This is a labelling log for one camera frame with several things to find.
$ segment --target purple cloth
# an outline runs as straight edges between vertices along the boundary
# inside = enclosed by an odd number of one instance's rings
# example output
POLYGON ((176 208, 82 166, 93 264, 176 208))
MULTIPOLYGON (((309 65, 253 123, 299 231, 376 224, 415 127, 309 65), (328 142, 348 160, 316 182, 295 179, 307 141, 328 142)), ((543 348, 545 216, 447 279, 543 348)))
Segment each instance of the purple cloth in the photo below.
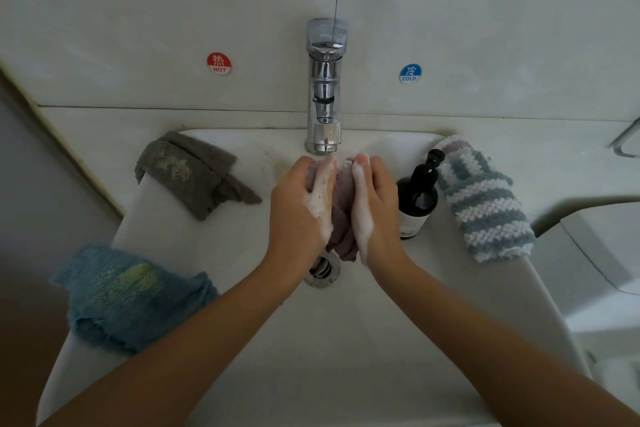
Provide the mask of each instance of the purple cloth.
MULTIPOLYGON (((340 164, 338 174, 335 177, 331 210, 333 232, 325 248, 327 252, 334 250, 340 260, 345 262, 355 262, 358 256, 358 244, 351 228, 351 209, 356 198, 356 185, 351 173, 351 164, 353 164, 351 159, 345 160, 340 164)), ((316 172, 319 166, 320 161, 309 167, 307 176, 308 191, 314 188, 316 172)))

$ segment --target sink basin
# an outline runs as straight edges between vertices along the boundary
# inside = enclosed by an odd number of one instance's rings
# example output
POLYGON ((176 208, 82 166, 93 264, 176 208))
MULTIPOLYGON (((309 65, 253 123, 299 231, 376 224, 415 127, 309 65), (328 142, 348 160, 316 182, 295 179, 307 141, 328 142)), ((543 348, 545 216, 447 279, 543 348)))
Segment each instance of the sink basin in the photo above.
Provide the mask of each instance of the sink basin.
MULTIPOLYGON (((268 240, 269 193, 304 152, 304 130, 189 130, 228 149, 258 206, 225 203, 198 222, 146 176, 113 246, 164 267, 204 270, 221 292, 245 277, 268 240)), ((341 156, 380 155, 400 178, 439 136, 345 131, 341 156)), ((526 259, 480 265, 444 197, 404 247, 423 269, 560 360, 586 374, 563 319, 526 259)), ((38 407, 38 422, 126 357, 69 334, 38 407)), ((359 262, 325 289, 306 283, 273 314, 200 402, 189 425, 459 426, 493 417, 459 370, 381 291, 359 262)))

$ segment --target faucet spout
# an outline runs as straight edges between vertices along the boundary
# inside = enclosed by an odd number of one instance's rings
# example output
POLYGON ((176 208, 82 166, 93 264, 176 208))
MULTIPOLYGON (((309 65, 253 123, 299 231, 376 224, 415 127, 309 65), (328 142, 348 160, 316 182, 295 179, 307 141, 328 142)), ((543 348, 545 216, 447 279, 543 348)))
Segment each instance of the faucet spout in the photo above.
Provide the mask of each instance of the faucet spout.
POLYGON ((344 21, 320 18, 307 23, 309 83, 305 148, 315 155, 335 152, 340 143, 340 68, 346 46, 344 21))

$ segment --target striped cloth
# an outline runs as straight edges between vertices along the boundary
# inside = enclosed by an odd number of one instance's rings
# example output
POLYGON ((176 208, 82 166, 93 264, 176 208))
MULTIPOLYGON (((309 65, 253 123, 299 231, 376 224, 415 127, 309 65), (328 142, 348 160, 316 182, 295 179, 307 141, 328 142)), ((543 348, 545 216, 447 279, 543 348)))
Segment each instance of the striped cloth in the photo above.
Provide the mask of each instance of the striped cloth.
POLYGON ((446 155, 438 184, 462 229, 476 262, 494 262, 531 254, 536 239, 513 181, 491 160, 454 135, 435 148, 446 155))

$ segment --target black bottle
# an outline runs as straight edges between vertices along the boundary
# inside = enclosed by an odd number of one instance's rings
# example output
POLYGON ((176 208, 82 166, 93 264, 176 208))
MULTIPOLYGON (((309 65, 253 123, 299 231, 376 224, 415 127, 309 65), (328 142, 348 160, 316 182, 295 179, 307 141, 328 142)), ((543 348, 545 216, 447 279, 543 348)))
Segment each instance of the black bottle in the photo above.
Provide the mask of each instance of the black bottle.
POLYGON ((444 160, 444 152, 432 149, 427 161, 418 165, 411 177, 403 177, 398 185, 398 225, 400 238, 408 240, 420 231, 429 215, 438 204, 438 191, 434 187, 438 181, 436 167, 444 160))

